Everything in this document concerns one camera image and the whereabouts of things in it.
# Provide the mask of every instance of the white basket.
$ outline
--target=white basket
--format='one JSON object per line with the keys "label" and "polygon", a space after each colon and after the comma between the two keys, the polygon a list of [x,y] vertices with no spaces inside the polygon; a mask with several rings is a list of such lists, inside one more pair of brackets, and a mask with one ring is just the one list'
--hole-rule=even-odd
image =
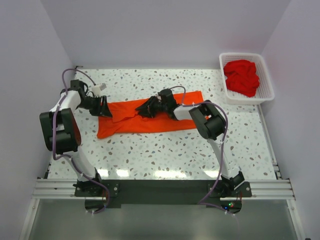
{"label": "white basket", "polygon": [[[226,95],[226,102],[228,104],[242,104],[242,105],[257,105],[264,101],[270,101],[275,98],[275,93],[272,88],[269,73],[263,57],[255,53],[237,53],[228,52],[221,53],[219,56],[221,74],[223,79],[224,92]],[[227,89],[224,67],[228,62],[236,60],[248,60],[255,63],[256,74],[259,77],[260,86],[256,90],[256,94],[253,97],[247,97],[241,93],[230,91]]]}

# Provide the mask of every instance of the cloth fold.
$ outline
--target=cloth fold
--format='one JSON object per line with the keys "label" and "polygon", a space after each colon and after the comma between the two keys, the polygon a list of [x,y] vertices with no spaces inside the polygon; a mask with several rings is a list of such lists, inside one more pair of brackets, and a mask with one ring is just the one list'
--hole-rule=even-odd
{"label": "cloth fold", "polygon": [[[176,102],[181,104],[183,93],[174,94],[173,96]],[[155,118],[138,115],[135,109],[147,100],[139,99],[108,103],[113,117],[100,116],[98,118],[99,128],[97,137],[103,139],[115,133],[161,133],[196,128],[192,120],[173,120],[165,112],[159,112]],[[203,101],[201,91],[187,92],[185,94],[185,104]]]}
{"label": "cloth fold", "polygon": [[259,87],[259,77],[256,75],[256,64],[248,60],[228,62],[224,68],[227,76],[226,88],[237,93],[254,97]]}

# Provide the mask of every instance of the folded cloth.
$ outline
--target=folded cloth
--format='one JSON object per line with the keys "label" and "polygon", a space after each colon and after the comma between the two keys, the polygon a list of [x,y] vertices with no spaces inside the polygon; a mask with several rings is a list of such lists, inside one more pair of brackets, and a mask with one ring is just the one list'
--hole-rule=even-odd
{"label": "folded cloth", "polygon": [[259,77],[256,75],[256,64],[247,60],[228,62],[224,68],[227,76],[226,88],[237,93],[254,97],[259,87]]}
{"label": "folded cloth", "polygon": [[[183,93],[173,95],[178,104],[182,101]],[[192,120],[173,120],[165,112],[159,112],[154,118],[147,118],[138,115],[135,109],[145,103],[148,99],[134,101],[121,101],[108,103],[111,117],[99,119],[97,137],[103,139],[115,133],[161,133],[178,130],[195,129]],[[185,104],[203,102],[201,91],[187,92],[184,97]]]}

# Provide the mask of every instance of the orange towel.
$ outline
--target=orange towel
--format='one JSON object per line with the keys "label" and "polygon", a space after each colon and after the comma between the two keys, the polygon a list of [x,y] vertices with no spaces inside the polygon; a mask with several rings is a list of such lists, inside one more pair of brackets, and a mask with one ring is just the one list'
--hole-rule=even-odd
{"label": "orange towel", "polygon": [[[178,104],[182,101],[183,93],[174,94]],[[103,139],[115,133],[161,133],[186,129],[195,129],[192,120],[173,120],[165,112],[159,112],[155,118],[147,118],[138,115],[135,110],[148,99],[134,101],[121,101],[108,103],[113,117],[99,117],[99,130],[97,137]],[[203,102],[200,91],[187,92],[184,98],[185,104]]]}

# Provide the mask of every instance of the terrazzo surface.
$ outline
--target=terrazzo surface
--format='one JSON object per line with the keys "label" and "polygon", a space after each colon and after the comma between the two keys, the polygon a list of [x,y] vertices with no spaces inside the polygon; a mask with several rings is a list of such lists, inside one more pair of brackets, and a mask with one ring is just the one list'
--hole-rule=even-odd
{"label": "terrazzo surface", "polygon": [[[246,180],[276,179],[268,144],[256,105],[229,105],[220,70],[202,69],[81,69],[107,88],[101,94],[111,102],[146,99],[164,88],[182,85],[201,91],[203,99],[220,105],[228,115],[225,151],[240,166]],[[81,73],[75,79],[92,83]],[[97,139],[98,118],[88,110],[74,113],[82,149],[103,179],[215,179],[219,165],[196,129],[161,133],[115,134]],[[49,179],[76,179],[62,159],[51,161]]]}

